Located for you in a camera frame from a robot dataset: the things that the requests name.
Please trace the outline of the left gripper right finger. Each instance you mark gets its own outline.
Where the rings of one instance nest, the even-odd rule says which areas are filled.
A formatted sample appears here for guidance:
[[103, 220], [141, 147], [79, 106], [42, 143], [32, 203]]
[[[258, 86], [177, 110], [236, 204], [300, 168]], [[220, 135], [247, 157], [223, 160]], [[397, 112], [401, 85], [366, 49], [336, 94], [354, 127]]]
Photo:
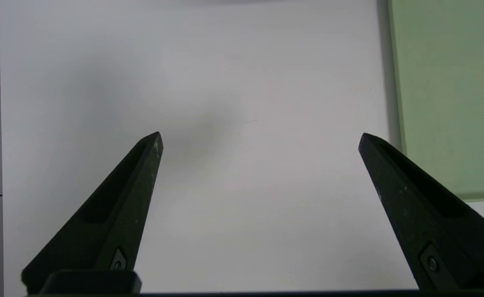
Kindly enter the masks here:
[[419, 289], [484, 289], [484, 217], [382, 138], [358, 150]]

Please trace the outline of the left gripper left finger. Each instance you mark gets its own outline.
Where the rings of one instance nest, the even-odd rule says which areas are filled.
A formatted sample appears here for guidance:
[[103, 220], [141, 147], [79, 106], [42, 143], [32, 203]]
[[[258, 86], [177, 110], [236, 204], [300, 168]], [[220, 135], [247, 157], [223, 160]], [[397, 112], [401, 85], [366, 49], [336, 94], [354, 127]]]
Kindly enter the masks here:
[[142, 138], [33, 258], [30, 295], [131, 295], [135, 261], [163, 153], [159, 132]]

